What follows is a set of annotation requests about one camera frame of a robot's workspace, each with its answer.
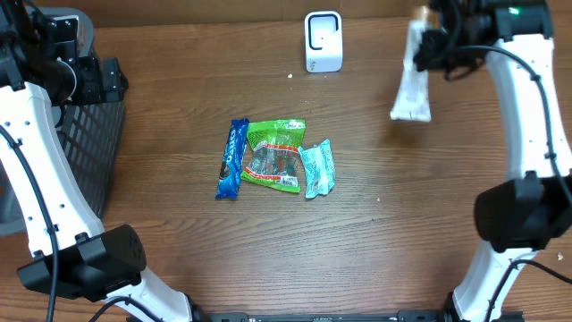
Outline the green snack bag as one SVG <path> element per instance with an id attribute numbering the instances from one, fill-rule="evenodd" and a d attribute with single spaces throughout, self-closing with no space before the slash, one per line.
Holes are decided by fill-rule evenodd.
<path id="1" fill-rule="evenodd" d="M 251 123 L 247 139 L 253 157 L 241 179 L 278 191 L 300 193 L 297 167 L 305 130 L 303 119 Z"/>

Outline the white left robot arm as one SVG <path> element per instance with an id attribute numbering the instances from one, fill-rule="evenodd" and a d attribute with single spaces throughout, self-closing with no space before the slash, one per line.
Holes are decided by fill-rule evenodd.
<path id="1" fill-rule="evenodd" d="M 138 321 L 200 321 L 191 298 L 148 267 L 135 230 L 101 221 L 129 83 L 93 41 L 80 11 L 1 4 L 1 165 L 32 256 L 18 276 L 51 300 L 118 306 Z"/>

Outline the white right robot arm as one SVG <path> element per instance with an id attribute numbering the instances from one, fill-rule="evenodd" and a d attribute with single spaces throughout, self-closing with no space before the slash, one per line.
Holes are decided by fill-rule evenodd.
<path id="1" fill-rule="evenodd" d="M 506 321 L 513 283 L 549 242 L 571 226 L 571 150 L 553 78 L 553 24 L 544 1 L 432 1 L 440 27 L 415 52 L 421 71 L 448 81 L 485 66 L 499 99 L 506 141 L 505 181 L 474 206 L 480 243 L 438 321 Z"/>

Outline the white bamboo print tube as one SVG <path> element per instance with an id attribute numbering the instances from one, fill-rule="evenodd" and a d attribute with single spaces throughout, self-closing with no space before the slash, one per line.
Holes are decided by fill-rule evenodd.
<path id="1" fill-rule="evenodd" d="M 393 121 L 428 123 L 432 120 L 428 96 L 429 74 L 428 71 L 419 72 L 414 63 L 422 35 L 431 26 L 429 8 L 417 7 L 408 24 L 400 87 L 390 112 Z"/>

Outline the mint green wipes pack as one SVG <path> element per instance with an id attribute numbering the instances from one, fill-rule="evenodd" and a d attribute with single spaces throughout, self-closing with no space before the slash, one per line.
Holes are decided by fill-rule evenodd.
<path id="1" fill-rule="evenodd" d="M 331 142 L 325 140 L 312 148 L 299 147 L 299 154 L 306 175 L 306 198 L 328 195 L 336 178 Z"/>

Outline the blue Oreo cookie pack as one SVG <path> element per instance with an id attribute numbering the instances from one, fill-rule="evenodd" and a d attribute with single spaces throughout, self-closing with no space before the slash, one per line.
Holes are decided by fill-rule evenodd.
<path id="1" fill-rule="evenodd" d="M 238 197 L 242 173 L 242 163 L 247 147 L 249 119 L 234 119 L 223 153 L 221 171 L 217 186 L 217 199 Z"/>

